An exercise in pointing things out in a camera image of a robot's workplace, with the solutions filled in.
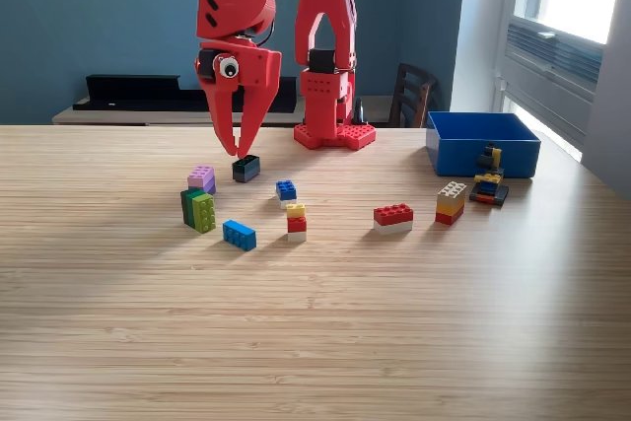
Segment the black lego brick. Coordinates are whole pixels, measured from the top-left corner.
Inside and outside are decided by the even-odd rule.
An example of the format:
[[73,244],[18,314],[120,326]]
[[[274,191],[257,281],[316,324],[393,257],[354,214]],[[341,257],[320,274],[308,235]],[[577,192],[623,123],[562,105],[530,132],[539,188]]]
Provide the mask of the black lego brick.
[[260,159],[254,155],[247,155],[245,158],[233,163],[233,172],[246,175],[252,170],[260,171]]

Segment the wooden chair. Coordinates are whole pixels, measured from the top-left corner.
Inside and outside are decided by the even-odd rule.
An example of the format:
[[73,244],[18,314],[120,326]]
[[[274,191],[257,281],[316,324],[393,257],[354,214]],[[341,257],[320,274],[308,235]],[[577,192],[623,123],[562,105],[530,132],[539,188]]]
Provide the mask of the wooden chair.
[[430,73],[399,64],[388,127],[401,128],[403,114],[404,128],[425,128],[432,90],[437,84],[438,80]]

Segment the white lego brick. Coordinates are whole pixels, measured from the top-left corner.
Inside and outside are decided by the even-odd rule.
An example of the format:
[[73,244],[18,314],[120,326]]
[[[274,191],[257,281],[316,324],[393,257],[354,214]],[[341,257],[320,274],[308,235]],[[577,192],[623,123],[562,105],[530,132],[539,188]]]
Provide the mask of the white lego brick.
[[291,199],[291,200],[288,200],[288,201],[280,201],[280,208],[287,210],[287,206],[289,204],[296,204],[297,201],[298,201],[297,199]]
[[412,229],[414,229],[414,221],[401,222],[400,224],[393,224],[391,226],[382,226],[379,222],[374,221],[373,229],[375,229],[382,236],[398,234],[399,232],[410,232]]
[[307,233],[306,232],[290,232],[289,234],[287,234],[287,240],[289,242],[306,242]]

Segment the lego brick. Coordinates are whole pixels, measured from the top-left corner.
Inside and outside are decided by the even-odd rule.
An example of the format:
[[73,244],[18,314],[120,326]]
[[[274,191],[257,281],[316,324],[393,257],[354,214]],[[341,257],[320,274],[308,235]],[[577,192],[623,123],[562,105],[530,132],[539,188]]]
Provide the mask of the lego brick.
[[500,168],[500,162],[502,161],[502,150],[494,148],[492,152],[493,168]]
[[188,187],[202,189],[208,181],[215,177],[215,169],[211,167],[197,167],[188,177]]
[[489,196],[480,192],[480,183],[477,183],[473,187],[473,190],[471,191],[471,194],[469,195],[469,199],[471,201],[478,201],[478,202],[483,202],[486,204],[493,204],[495,206],[502,207],[508,195],[509,195],[508,186],[500,186],[494,196]]
[[224,241],[245,251],[256,248],[256,232],[235,221],[224,222]]
[[482,194],[487,194],[489,196],[495,196],[499,186],[496,182],[489,181],[481,181],[479,192]]
[[436,206],[436,213],[437,214],[444,214],[446,216],[454,216],[455,214],[457,214],[458,212],[460,212],[460,209],[464,208],[464,203],[462,203],[459,206],[446,206],[445,204],[437,204]]
[[291,201],[298,199],[296,186],[291,181],[278,181],[276,183],[276,194],[281,201]]
[[374,218],[375,221],[377,221],[382,227],[391,226],[394,224],[400,224],[401,222],[413,221],[414,211],[405,204],[380,207],[379,209],[375,209]]
[[440,212],[436,213],[436,222],[440,224],[445,224],[446,226],[452,226],[464,213],[464,208],[461,208],[457,211],[453,216],[448,216],[445,214],[441,214]]
[[287,204],[287,218],[307,217],[305,204]]
[[307,231],[307,219],[304,217],[287,219],[287,232],[289,234],[295,232],[306,232]]
[[401,232],[410,232],[414,229],[414,221],[399,222],[398,224],[392,224],[389,226],[382,226],[379,222],[374,221],[373,229],[382,236],[389,236],[391,234],[398,234]]
[[438,204],[459,209],[464,205],[466,196],[466,184],[452,181],[438,193]]
[[210,194],[202,194],[192,198],[195,230],[200,234],[217,229],[215,223],[215,201]]
[[478,168],[483,168],[484,170],[490,170],[492,168],[495,168],[494,165],[494,161],[493,161],[493,157],[487,157],[486,155],[480,155],[477,159],[477,161],[475,162],[475,165]]
[[254,155],[247,155],[245,158],[233,163],[233,173],[247,175],[249,172],[258,170],[260,173],[260,159]]
[[255,168],[245,172],[245,174],[233,170],[233,179],[236,182],[249,182],[260,175],[260,168]]
[[213,176],[203,187],[189,186],[188,189],[199,189],[207,194],[215,194],[217,192],[217,185],[215,183],[215,177]]
[[287,209],[287,206],[289,206],[290,204],[296,204],[297,200],[296,199],[290,199],[288,201],[280,201],[280,208],[285,210]]
[[190,189],[186,194],[186,213],[188,214],[188,226],[195,228],[195,216],[193,213],[193,198],[205,194],[201,189]]
[[189,194],[199,195],[198,189],[187,189],[186,191],[182,191],[179,196],[181,199],[181,213],[184,218],[184,224],[190,226],[190,222],[192,221],[192,207],[191,211],[188,211],[188,205],[186,203],[186,198]]
[[307,233],[306,232],[293,232],[291,234],[287,234],[287,240],[289,242],[306,242]]

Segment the yellow lego brick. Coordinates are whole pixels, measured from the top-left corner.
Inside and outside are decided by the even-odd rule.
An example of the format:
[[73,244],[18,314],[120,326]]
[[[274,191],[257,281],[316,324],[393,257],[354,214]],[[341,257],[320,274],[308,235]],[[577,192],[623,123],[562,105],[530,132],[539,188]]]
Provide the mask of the yellow lego brick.
[[499,148],[493,149],[493,168],[500,168],[500,162],[502,161],[502,150]]
[[200,234],[214,231],[217,228],[215,222],[215,200],[209,194],[202,194],[193,198],[193,216],[195,230]]
[[438,204],[459,209],[464,205],[466,184],[450,182],[438,193]]
[[475,182],[482,182],[482,181],[491,182],[493,184],[501,184],[502,183],[502,176],[501,175],[494,175],[492,173],[487,173],[486,175],[476,175],[475,176]]
[[456,204],[454,206],[448,206],[445,204],[438,203],[436,206],[436,212],[438,212],[439,214],[444,214],[446,216],[453,217],[463,207],[464,207],[464,202]]
[[287,204],[287,219],[297,219],[307,217],[307,207],[305,204]]

